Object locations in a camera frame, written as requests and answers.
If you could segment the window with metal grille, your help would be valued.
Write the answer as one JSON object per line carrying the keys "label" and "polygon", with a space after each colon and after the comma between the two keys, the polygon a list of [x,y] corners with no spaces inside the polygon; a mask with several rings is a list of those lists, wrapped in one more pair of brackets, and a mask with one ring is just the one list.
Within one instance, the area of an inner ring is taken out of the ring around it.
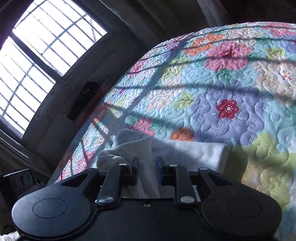
{"label": "window with metal grille", "polygon": [[1,48],[1,122],[22,138],[38,108],[111,27],[83,1],[32,1]]}

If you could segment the black bag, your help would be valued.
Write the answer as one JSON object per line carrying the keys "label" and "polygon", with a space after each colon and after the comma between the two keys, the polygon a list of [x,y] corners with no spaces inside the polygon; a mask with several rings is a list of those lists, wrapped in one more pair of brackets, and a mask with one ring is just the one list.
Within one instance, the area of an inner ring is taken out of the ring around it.
{"label": "black bag", "polygon": [[72,108],[67,114],[67,118],[74,121],[83,111],[83,109],[89,104],[89,102],[95,97],[100,85],[97,82],[86,82],[81,92],[74,101]]}

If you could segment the colourful floral quilt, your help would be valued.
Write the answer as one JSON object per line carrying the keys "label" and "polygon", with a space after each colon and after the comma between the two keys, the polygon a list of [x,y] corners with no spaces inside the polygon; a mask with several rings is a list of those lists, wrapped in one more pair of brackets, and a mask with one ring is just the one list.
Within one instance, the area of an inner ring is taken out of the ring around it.
{"label": "colourful floral quilt", "polygon": [[226,176],[274,198],[279,240],[295,240],[295,24],[206,28],[153,47],[88,117],[56,168],[94,167],[122,128],[230,148]]}

